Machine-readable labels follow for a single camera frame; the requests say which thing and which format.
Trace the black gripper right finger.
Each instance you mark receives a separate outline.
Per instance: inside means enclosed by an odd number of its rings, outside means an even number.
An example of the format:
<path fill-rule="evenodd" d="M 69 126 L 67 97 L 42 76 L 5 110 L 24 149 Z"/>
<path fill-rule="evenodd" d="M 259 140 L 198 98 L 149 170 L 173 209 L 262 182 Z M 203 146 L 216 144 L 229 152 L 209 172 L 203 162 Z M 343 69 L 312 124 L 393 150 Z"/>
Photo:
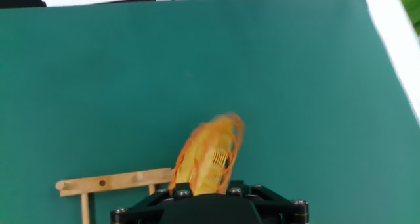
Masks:
<path fill-rule="evenodd" d="M 248 201 L 262 223 L 309 224 L 309 204 L 306 200 L 288 200 L 266 186 L 231 181 L 226 195 Z"/>

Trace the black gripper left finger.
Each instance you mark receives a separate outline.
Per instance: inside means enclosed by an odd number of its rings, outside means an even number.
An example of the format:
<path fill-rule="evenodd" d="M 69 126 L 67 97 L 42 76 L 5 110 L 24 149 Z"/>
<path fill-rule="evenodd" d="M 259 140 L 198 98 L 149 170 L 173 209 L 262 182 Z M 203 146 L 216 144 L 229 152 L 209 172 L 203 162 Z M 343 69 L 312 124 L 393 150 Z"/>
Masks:
<path fill-rule="evenodd" d="M 140 221 L 157 219 L 177 200 L 192 197 L 189 183 L 178 183 L 175 188 L 158 189 L 149 197 L 130 208 L 120 208 L 110 212 L 111 223 L 140 223 Z"/>

